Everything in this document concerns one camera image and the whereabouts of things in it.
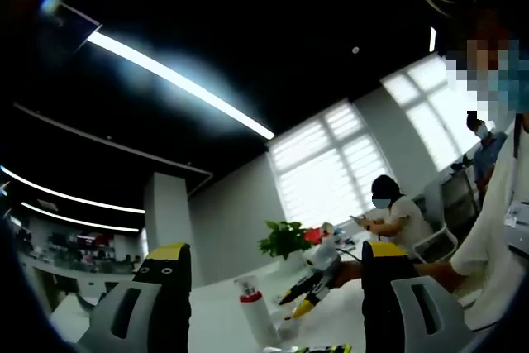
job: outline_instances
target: blue face mask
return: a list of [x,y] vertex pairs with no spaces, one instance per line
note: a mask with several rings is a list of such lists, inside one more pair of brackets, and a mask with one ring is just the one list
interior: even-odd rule
[[487,73],[487,89],[498,92],[498,100],[516,113],[529,112],[529,52],[510,40],[509,50],[498,52],[498,70]]
[[488,128],[485,126],[485,123],[483,123],[481,126],[479,126],[478,130],[475,132],[475,135],[478,136],[480,140],[484,140],[488,136]]
[[388,208],[390,203],[391,203],[391,200],[389,200],[388,198],[374,198],[373,199],[373,205],[376,208],[379,208],[381,210],[384,208]]

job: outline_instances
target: potted plant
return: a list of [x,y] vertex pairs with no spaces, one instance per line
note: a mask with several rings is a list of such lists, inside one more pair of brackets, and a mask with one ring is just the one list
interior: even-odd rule
[[268,238],[259,241],[261,252],[268,253],[273,258],[283,257],[280,267],[285,272],[303,267],[305,265],[303,252],[312,246],[310,241],[305,240],[307,229],[301,228],[300,222],[266,221],[266,226],[272,232]]

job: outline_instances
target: pillar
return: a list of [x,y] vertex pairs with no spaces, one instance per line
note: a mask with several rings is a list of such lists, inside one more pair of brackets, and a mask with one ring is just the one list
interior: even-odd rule
[[154,173],[145,187],[144,204],[149,251],[168,244],[188,243],[191,246],[192,284],[193,287],[202,285],[185,180]]

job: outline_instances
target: woman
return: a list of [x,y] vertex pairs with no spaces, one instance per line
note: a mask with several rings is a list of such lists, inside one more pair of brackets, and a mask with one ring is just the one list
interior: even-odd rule
[[368,231],[389,237],[402,248],[410,258],[414,258],[412,247],[429,237],[433,230],[424,220],[419,207],[400,192],[395,181],[387,175],[380,175],[371,185],[373,205],[385,209],[384,219],[362,218],[359,225]]

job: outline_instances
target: desk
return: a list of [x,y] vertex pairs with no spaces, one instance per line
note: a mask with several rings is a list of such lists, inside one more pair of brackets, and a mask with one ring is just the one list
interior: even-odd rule
[[[370,233],[355,235],[358,241],[352,253],[361,257],[362,241]],[[306,270],[297,274],[281,275],[278,263],[259,268],[248,274],[255,274],[260,283],[269,310],[279,310],[274,303],[277,295],[284,294]],[[246,323],[239,303],[234,279],[199,287],[191,291],[188,346],[190,353],[212,353],[230,351],[233,353],[260,353]],[[334,289],[309,314],[302,317],[296,338],[285,342],[285,346],[325,346],[350,343],[353,351],[365,351],[364,318],[361,305],[364,292],[360,280],[352,281],[341,289]],[[88,318],[80,317],[76,308],[77,299],[69,295],[51,315],[51,322],[59,334],[70,342],[76,342],[88,328]]]

